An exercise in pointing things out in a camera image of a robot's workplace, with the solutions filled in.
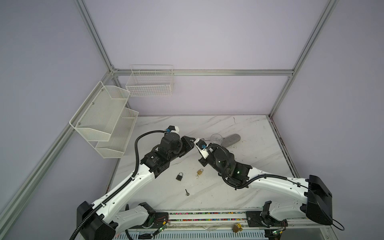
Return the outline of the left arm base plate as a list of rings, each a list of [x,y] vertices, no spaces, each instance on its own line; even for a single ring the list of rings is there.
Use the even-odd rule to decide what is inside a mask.
[[[140,225],[141,228],[144,229],[158,229],[163,225],[164,221],[168,221],[169,214],[168,213],[155,213],[152,215],[149,215],[147,220]]]

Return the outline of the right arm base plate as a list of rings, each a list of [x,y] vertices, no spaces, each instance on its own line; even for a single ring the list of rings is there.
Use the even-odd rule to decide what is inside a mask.
[[[261,211],[247,211],[246,219],[249,227],[264,228],[285,228],[288,225],[287,220],[278,221],[270,215],[262,216]]]

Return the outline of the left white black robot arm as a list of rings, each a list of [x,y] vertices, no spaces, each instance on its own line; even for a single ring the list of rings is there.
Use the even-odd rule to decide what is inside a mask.
[[[163,134],[161,142],[140,158],[138,143],[151,134]],[[191,151],[195,141],[192,137],[180,137],[174,126],[166,130],[149,131],[137,137],[134,143],[134,171],[93,203],[85,201],[78,206],[77,227],[70,238],[74,240],[81,235],[85,240],[112,240],[131,227],[151,226],[156,212],[146,202],[134,209],[122,211],[122,208],[140,189],[167,170],[171,161]]]

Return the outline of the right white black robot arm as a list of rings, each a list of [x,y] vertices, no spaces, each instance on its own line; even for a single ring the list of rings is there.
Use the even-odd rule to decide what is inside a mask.
[[[206,144],[204,141],[197,141],[195,145],[202,156],[200,163],[215,169],[222,180],[235,190],[262,189],[294,200],[293,204],[286,206],[265,202],[263,210],[269,218],[283,221],[306,217],[320,225],[333,224],[333,196],[320,177],[294,178],[268,173],[237,162],[235,156],[221,145]]]

